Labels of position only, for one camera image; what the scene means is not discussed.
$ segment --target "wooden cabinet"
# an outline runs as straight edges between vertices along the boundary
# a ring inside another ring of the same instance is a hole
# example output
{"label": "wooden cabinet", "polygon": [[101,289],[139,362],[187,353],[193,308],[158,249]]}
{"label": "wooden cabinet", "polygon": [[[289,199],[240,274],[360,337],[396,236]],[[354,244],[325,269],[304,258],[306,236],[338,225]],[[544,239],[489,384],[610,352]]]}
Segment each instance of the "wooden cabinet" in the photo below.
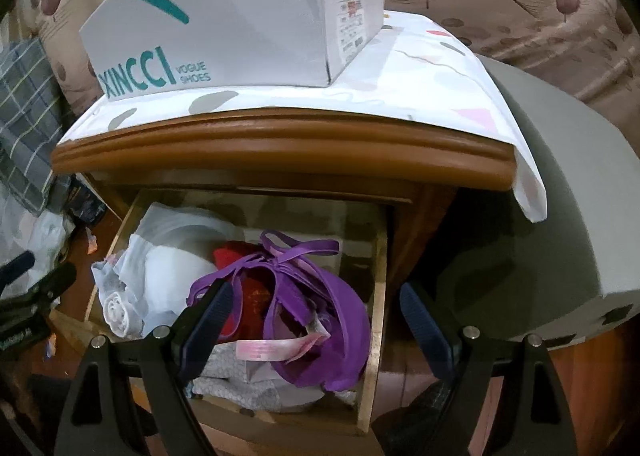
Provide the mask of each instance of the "wooden cabinet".
{"label": "wooden cabinet", "polygon": [[395,293],[457,187],[511,188],[513,146],[421,123],[263,107],[160,121],[63,143],[57,173],[88,176],[124,218],[142,188],[371,201],[389,210]]}
{"label": "wooden cabinet", "polygon": [[[171,207],[193,207],[213,211],[242,230],[246,239],[255,237],[252,227],[246,226],[244,216],[256,214],[256,203],[265,208],[265,200],[278,197],[253,197],[251,195],[220,195],[189,189],[142,189],[122,221],[107,255],[127,248],[129,236],[137,229],[151,203],[158,202]],[[373,203],[341,204],[339,201],[287,198],[290,207],[297,212],[293,216],[269,216],[270,222],[260,222],[267,228],[286,227],[296,220],[296,230],[311,235],[321,230],[334,229],[340,236],[343,250],[338,256],[338,272],[351,284],[367,304],[371,324],[369,358],[359,383],[354,389],[354,405],[348,406],[332,393],[326,393],[318,402],[303,412],[273,413],[248,410],[235,403],[206,396],[191,400],[190,405],[204,433],[216,450],[234,455],[252,456],[296,454],[316,456],[323,454],[382,456],[375,436],[370,431],[374,394],[378,380],[378,367],[382,353],[383,325],[385,321],[386,287],[386,219],[378,205]],[[336,210],[340,207],[342,224],[335,225]],[[307,224],[299,217],[309,216]],[[363,257],[351,257],[351,251],[359,251]],[[94,287],[84,317],[85,329],[108,330],[104,322],[97,288]],[[140,379],[132,385],[134,396],[142,405],[146,403],[144,386]]]}

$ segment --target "barcode sticker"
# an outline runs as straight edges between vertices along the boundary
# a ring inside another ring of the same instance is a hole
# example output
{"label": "barcode sticker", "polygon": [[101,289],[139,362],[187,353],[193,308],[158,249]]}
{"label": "barcode sticker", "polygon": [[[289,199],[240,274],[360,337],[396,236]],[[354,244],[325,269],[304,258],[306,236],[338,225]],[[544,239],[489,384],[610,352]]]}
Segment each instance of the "barcode sticker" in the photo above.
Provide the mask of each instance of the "barcode sticker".
{"label": "barcode sticker", "polygon": [[341,1],[338,9],[338,48],[342,65],[351,62],[351,59],[362,49],[366,36],[364,8],[361,1]]}

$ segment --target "white tablecloth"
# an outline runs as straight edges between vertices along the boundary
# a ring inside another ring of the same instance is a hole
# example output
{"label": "white tablecloth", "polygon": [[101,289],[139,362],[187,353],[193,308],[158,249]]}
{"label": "white tablecloth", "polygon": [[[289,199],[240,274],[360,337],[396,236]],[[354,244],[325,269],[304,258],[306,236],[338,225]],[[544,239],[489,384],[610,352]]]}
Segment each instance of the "white tablecloth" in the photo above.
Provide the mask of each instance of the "white tablecloth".
{"label": "white tablecloth", "polygon": [[386,12],[385,26],[329,87],[208,87],[116,102],[103,96],[60,143],[154,121],[262,106],[366,113],[511,143],[517,162],[514,195],[531,221],[546,218],[536,163],[478,58],[436,23],[409,13]]}

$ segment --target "purple bra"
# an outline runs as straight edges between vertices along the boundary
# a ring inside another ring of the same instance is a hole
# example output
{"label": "purple bra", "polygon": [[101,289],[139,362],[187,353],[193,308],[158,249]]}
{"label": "purple bra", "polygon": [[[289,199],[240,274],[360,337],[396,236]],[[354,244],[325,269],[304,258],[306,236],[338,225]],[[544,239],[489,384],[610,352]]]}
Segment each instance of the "purple bra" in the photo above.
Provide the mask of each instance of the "purple bra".
{"label": "purple bra", "polygon": [[[267,236],[273,234],[290,248],[276,246]],[[234,303],[231,311],[235,333],[242,315],[242,277],[246,270],[267,268],[275,281],[273,299],[264,320],[265,339],[286,338],[279,333],[283,324],[278,320],[281,307],[305,327],[314,319],[331,334],[316,344],[298,360],[271,362],[274,370],[287,382],[299,388],[323,385],[327,391],[351,389],[362,371],[367,357],[371,328],[367,309],[351,286],[336,275],[311,263],[303,256],[335,255],[339,245],[333,239],[318,239],[301,243],[274,230],[260,235],[263,251],[249,254],[229,266],[200,277],[191,285],[187,304],[193,306],[218,279],[231,282]]]}

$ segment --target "pink label tag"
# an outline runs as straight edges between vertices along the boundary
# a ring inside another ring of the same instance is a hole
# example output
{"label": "pink label tag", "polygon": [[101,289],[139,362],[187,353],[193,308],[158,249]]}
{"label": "pink label tag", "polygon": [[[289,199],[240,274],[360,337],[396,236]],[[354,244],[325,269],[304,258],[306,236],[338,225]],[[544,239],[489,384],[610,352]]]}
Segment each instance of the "pink label tag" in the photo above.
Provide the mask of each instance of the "pink label tag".
{"label": "pink label tag", "polygon": [[331,335],[322,326],[318,316],[306,326],[307,334],[296,339],[272,339],[260,341],[236,342],[236,358],[238,360],[254,360],[255,362],[292,362],[302,357],[316,344],[324,342]]}

